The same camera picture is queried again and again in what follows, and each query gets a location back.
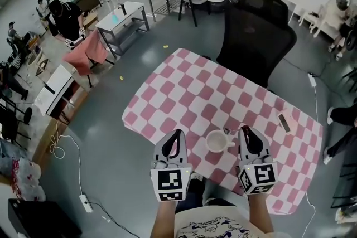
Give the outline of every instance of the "sneaker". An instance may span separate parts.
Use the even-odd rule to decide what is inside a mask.
[[[335,49],[335,45],[334,44],[331,44],[330,46],[329,46],[329,52],[330,53],[332,53],[332,51]]]
[[[342,57],[343,57],[343,54],[341,52],[339,52],[338,54],[336,54],[335,59],[336,59],[336,61],[338,61]]]
[[[198,179],[199,181],[202,181],[203,182],[203,176],[201,176],[200,174],[198,173],[195,173],[195,172],[192,172],[191,173],[191,179]]]
[[[327,150],[328,150],[328,149],[329,149],[329,148],[326,147],[325,150],[324,150],[324,164],[328,164],[329,161],[332,160],[332,157],[327,154]]]
[[[333,119],[331,118],[331,112],[333,111],[333,107],[330,107],[327,111],[327,123],[330,125],[333,122]]]

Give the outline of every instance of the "black office chair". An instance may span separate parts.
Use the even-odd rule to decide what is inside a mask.
[[[1,135],[5,140],[11,140],[11,143],[16,143],[19,147],[24,148],[16,141],[16,136],[21,135],[29,140],[30,137],[18,132],[18,125],[20,121],[16,118],[15,113],[2,105],[0,105],[0,124],[2,124]]]
[[[281,0],[239,0],[225,10],[225,31],[217,62],[266,88],[277,64],[296,43]]]

